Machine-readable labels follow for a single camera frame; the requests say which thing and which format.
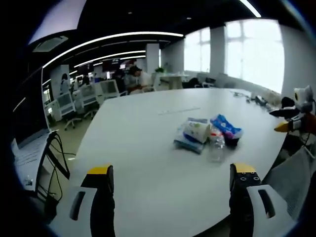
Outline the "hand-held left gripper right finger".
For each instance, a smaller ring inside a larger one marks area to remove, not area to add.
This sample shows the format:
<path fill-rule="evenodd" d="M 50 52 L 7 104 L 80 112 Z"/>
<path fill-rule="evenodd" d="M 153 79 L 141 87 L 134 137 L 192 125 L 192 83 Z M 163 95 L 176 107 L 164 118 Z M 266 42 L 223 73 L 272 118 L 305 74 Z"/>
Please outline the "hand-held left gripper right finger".
<path fill-rule="evenodd" d="M 270 185 L 262 184 L 252 166 L 232 163 L 230 172 L 230 236 L 287 235 L 287 202 Z"/>

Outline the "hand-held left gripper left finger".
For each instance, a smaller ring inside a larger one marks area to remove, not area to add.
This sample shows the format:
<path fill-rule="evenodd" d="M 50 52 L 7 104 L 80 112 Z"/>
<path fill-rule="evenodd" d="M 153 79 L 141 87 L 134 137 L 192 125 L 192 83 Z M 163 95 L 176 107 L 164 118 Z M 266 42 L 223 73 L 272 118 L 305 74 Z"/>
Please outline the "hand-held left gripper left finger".
<path fill-rule="evenodd" d="M 80 186 L 68 190 L 57 206 L 52 230 L 58 237 L 114 237 L 114 170 L 90 169 Z"/>

